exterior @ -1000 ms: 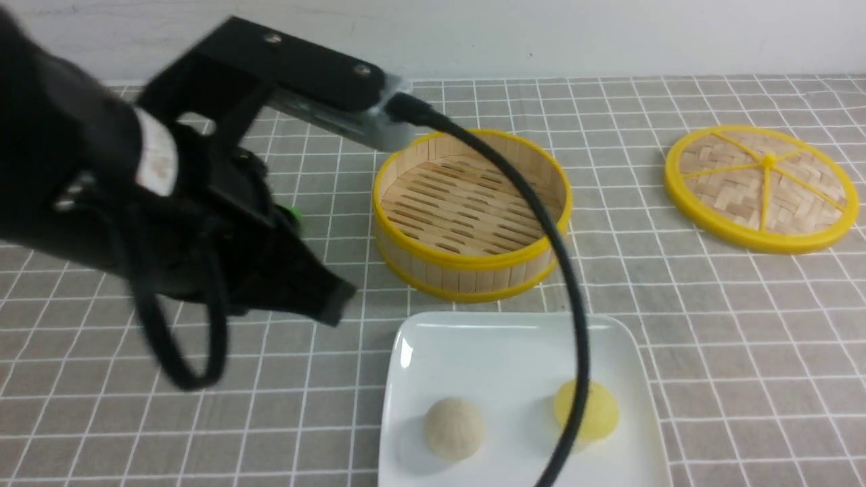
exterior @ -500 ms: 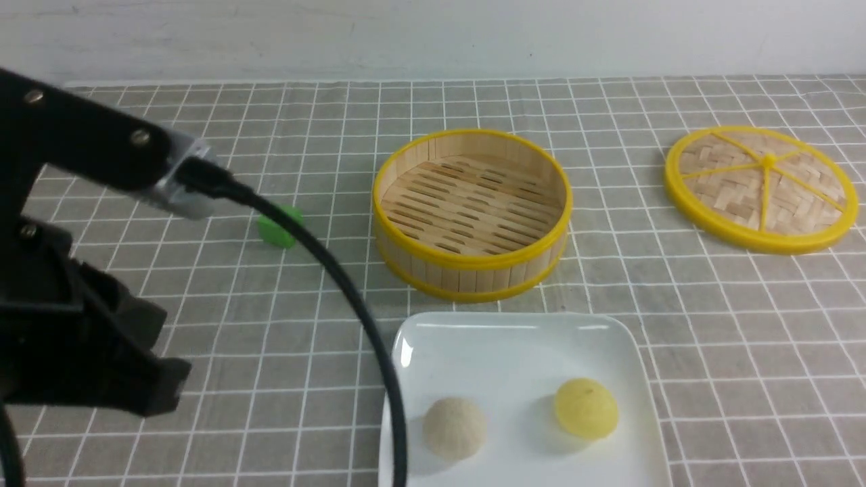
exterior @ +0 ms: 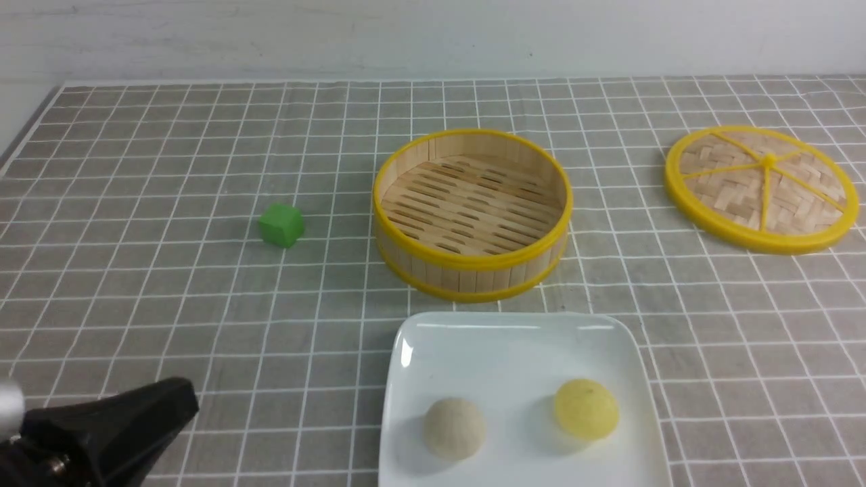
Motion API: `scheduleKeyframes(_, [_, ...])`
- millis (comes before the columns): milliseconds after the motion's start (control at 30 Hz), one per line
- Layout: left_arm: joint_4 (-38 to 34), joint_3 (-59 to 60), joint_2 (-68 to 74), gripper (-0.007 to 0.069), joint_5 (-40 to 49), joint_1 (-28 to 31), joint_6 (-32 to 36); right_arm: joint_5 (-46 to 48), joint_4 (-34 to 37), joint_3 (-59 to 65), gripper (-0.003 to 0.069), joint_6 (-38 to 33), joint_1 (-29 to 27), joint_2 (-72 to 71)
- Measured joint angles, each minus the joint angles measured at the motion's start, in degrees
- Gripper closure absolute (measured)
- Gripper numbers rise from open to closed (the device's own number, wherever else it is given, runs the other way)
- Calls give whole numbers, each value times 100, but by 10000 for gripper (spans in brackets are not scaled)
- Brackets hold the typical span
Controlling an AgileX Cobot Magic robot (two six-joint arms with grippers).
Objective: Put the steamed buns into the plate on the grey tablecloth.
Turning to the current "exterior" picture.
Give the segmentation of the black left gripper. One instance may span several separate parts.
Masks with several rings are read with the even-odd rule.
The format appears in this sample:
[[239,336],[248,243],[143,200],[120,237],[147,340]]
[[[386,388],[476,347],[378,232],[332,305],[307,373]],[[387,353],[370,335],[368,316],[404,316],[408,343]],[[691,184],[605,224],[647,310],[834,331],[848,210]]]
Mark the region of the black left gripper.
[[2,441],[3,486],[140,486],[199,412],[191,380],[168,378],[92,406],[34,409]]

